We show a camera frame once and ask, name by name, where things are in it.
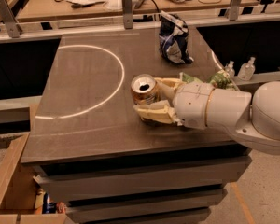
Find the white robotic arm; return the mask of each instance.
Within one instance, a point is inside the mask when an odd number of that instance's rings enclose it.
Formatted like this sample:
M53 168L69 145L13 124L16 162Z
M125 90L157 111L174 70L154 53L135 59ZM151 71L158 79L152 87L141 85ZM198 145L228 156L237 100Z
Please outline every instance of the white robotic arm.
M191 82L178 89L173 104L185 127L220 129L244 146L280 154L280 82L262 85L251 100L248 92Z

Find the clear bottle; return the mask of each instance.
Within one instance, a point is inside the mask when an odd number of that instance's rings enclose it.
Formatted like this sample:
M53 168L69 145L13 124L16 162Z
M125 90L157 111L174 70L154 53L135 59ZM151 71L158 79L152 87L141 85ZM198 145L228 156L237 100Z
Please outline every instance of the clear bottle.
M239 79L248 81L252 78L255 72L254 61L255 57L251 57L247 63L242 64L239 74L237 75Z
M234 77L235 71L233 69L234 61L230 61L228 65L225 66L225 71L230 75L230 78Z

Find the can lid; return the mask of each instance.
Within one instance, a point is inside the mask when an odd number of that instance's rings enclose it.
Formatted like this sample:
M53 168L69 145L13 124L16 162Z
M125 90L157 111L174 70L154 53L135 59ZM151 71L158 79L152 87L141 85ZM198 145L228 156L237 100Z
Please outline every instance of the can lid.
M131 88L137 93L147 93L156 85L156 80L149 74L142 74L132 80Z

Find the floor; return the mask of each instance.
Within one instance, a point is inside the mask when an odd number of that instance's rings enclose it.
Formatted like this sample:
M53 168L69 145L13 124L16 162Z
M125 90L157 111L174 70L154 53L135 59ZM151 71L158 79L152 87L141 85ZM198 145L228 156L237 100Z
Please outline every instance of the floor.
M0 161L8 143L0 139ZM199 224L280 224L280 156L255 150L250 156L245 173L226 186L228 195Z

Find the bag of chips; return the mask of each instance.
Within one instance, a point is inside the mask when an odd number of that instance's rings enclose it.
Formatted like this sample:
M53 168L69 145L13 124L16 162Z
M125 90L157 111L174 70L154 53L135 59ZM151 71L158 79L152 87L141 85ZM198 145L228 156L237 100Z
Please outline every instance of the bag of chips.
M189 30L186 23L177 15L161 12L159 32L161 56L176 64L192 63L188 54Z

